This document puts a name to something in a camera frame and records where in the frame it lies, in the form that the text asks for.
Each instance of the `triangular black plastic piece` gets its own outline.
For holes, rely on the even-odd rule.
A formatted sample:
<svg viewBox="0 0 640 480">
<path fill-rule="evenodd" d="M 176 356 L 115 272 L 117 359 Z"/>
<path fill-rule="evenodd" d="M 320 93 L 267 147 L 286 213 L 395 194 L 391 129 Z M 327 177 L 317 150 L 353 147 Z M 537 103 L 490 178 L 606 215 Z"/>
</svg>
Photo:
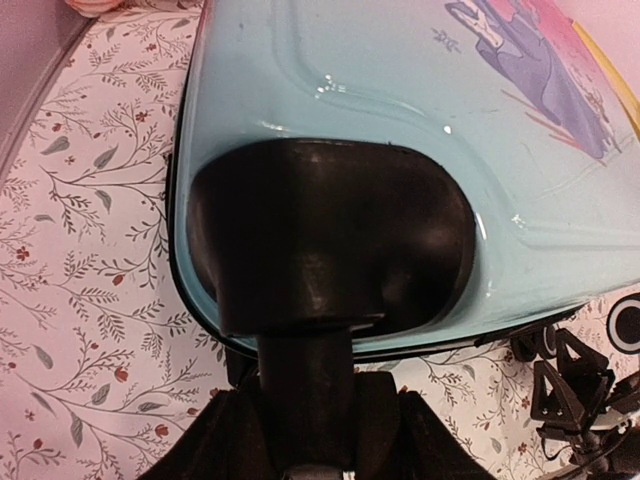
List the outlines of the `triangular black plastic piece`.
<svg viewBox="0 0 640 480">
<path fill-rule="evenodd" d="M 584 406 L 550 363 L 540 361 L 534 364 L 533 381 L 531 418 L 563 430 L 582 430 Z M 552 387 L 550 392 L 545 381 Z"/>
<path fill-rule="evenodd" d="M 563 378 L 604 374 L 607 371 L 609 359 L 585 345 L 566 328 L 556 332 L 556 345 L 558 349 L 558 372 Z M 573 359 L 567 347 L 571 347 L 579 358 Z"/>
</svg>

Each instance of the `printed cartoon character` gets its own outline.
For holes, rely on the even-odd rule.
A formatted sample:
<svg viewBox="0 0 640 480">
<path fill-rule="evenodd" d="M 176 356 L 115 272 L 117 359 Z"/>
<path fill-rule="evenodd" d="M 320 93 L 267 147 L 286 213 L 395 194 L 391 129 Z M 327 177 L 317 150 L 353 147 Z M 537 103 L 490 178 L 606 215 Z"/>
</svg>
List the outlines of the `printed cartoon character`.
<svg viewBox="0 0 640 480">
<path fill-rule="evenodd" d="M 599 115 L 580 93 L 551 43 L 536 27 L 535 10 L 515 5 L 502 17 L 491 0 L 446 3 L 447 11 L 478 36 L 476 51 L 507 78 L 547 120 L 563 127 L 575 144 L 595 159 L 610 138 Z"/>
<path fill-rule="evenodd" d="M 597 88 L 592 87 L 591 89 L 589 89 L 585 86 L 584 82 L 582 81 L 582 74 L 576 67 L 571 67 L 571 76 L 576 82 L 576 85 L 578 85 L 578 87 L 580 87 L 580 90 L 582 90 L 584 98 L 587 100 L 593 111 L 596 112 L 596 115 L 598 115 L 598 118 L 600 119 L 600 125 L 607 135 L 607 145 L 610 148 L 615 148 L 618 152 L 622 153 L 622 150 L 620 149 L 620 146 L 616 141 L 616 135 L 613 129 L 613 125 L 611 124 L 611 121 L 607 116 L 607 112 L 605 111 L 602 95 Z"/>
</svg>

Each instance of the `white background fabric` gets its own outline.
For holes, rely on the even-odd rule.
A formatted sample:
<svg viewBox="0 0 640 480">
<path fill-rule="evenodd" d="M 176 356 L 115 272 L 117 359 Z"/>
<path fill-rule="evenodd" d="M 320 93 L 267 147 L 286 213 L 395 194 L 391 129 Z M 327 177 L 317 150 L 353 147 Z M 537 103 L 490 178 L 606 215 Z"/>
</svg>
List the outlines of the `white background fabric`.
<svg viewBox="0 0 640 480">
<path fill-rule="evenodd" d="M 226 386 L 222 349 L 186 313 L 167 263 L 164 178 L 198 15 L 158 0 L 96 24 L 2 191 L 2 479 L 134 479 Z M 625 375 L 637 362 L 604 329 L 622 293 L 568 326 Z M 498 478 L 564 461 L 545 461 L 531 365 L 504 344 L 360 368 L 421 392 Z"/>
</svg>

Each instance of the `small black wheel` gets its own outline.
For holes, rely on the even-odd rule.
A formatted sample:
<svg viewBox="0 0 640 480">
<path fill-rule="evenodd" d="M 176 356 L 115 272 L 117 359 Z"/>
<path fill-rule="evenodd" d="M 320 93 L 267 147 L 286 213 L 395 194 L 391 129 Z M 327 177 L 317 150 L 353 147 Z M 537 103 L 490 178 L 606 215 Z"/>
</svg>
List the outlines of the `small black wheel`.
<svg viewBox="0 0 640 480">
<path fill-rule="evenodd" d="M 535 341 L 532 335 L 513 337 L 509 340 L 513 357 L 522 363 L 531 363 L 536 359 Z"/>
<path fill-rule="evenodd" d="M 545 360 L 551 360 L 558 354 L 556 347 L 556 326 L 547 325 L 533 335 L 536 351 Z"/>
<path fill-rule="evenodd" d="M 609 341 L 621 353 L 640 353 L 640 295 L 624 297 L 611 308 L 607 318 Z"/>
</svg>

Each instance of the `glossy surface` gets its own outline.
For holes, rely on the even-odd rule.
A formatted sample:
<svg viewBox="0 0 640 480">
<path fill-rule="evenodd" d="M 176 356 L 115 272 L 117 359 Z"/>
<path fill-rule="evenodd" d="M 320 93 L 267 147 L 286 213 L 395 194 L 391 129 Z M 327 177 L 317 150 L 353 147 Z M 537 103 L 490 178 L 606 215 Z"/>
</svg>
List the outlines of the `glossy surface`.
<svg viewBox="0 0 640 480">
<path fill-rule="evenodd" d="M 191 181 L 230 149 L 278 137 L 418 150 L 457 180 L 475 211 L 476 264 L 454 311 L 410 335 L 356 341 L 356 352 L 516 326 L 636 281 L 632 128 L 569 21 L 547 0 L 512 3 L 210 4 L 174 199 L 177 271 L 197 312 L 218 324 L 187 248 Z"/>
</svg>

